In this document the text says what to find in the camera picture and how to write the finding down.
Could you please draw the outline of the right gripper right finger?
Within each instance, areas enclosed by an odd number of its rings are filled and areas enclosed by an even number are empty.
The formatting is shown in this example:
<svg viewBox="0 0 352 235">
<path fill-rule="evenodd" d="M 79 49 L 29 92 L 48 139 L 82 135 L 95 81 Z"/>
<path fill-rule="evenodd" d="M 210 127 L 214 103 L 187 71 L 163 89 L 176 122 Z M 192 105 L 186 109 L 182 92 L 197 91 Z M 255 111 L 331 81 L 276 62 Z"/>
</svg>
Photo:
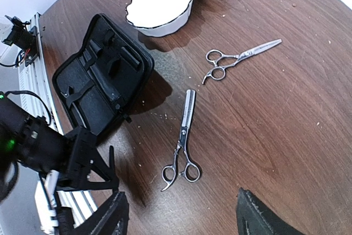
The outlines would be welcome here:
<svg viewBox="0 0 352 235">
<path fill-rule="evenodd" d="M 236 219 L 240 235 L 302 234 L 296 228 L 283 221 L 250 190 L 239 188 L 237 198 Z"/>
</svg>

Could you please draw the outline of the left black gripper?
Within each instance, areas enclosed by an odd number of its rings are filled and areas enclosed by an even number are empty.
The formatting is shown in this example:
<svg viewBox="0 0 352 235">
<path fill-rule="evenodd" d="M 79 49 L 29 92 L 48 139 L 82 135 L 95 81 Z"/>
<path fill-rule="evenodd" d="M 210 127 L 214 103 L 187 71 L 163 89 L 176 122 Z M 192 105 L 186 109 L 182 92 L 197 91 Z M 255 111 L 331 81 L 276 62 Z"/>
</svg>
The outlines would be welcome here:
<svg viewBox="0 0 352 235">
<path fill-rule="evenodd" d="M 116 175 L 114 147 L 109 146 L 108 164 L 96 149 L 96 136 L 84 127 L 76 127 L 65 136 L 68 154 L 57 180 L 57 190 L 107 190 L 118 191 L 119 178 Z M 98 181 L 89 181 L 92 171 Z"/>
</svg>

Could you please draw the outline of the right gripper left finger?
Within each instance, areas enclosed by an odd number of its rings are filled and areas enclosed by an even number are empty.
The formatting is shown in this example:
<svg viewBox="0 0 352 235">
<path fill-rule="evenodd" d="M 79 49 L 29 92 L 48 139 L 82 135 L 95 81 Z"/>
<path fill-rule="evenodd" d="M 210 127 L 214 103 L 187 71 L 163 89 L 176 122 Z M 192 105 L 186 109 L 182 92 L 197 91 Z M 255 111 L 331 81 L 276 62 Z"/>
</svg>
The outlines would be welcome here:
<svg viewBox="0 0 352 235">
<path fill-rule="evenodd" d="M 124 192 L 113 194 L 73 234 L 127 234 L 129 203 Z"/>
</svg>

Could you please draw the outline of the black zippered tool case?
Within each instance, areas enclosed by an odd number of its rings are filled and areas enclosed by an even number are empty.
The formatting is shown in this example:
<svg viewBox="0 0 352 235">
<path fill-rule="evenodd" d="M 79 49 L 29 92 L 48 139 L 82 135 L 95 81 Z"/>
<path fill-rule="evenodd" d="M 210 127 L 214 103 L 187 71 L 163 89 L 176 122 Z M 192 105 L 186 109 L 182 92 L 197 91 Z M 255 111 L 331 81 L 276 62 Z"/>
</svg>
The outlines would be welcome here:
<svg viewBox="0 0 352 235">
<path fill-rule="evenodd" d="M 105 14 L 90 21 L 82 47 L 53 74 L 52 84 L 73 127 L 103 138 L 129 121 L 154 69 L 152 56 Z"/>
</svg>

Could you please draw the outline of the silver thinning scissors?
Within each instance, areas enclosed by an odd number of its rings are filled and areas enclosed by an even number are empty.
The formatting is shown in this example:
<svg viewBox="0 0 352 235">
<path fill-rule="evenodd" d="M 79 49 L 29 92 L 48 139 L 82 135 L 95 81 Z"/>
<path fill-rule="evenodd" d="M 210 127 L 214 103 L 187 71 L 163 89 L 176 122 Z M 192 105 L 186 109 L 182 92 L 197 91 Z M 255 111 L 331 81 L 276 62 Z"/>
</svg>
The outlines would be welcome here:
<svg viewBox="0 0 352 235">
<path fill-rule="evenodd" d="M 185 101 L 183 106 L 183 115 L 181 120 L 179 138 L 177 142 L 177 147 L 173 153 L 173 162 L 170 165 L 163 167 L 161 176 L 162 180 L 165 182 L 166 186 L 161 189 L 161 192 L 166 191 L 175 182 L 177 176 L 184 177 L 188 182 L 195 183 L 201 177 L 201 168 L 196 164 L 189 155 L 188 150 L 188 135 L 190 132 L 191 122 L 193 119 L 194 107 L 196 101 L 196 91 L 193 89 L 188 89 L 185 94 Z M 186 165 L 181 172 L 178 172 L 178 155 L 179 151 L 182 150 L 186 158 Z M 196 177 L 189 176 L 189 168 L 193 167 L 197 171 Z"/>
</svg>

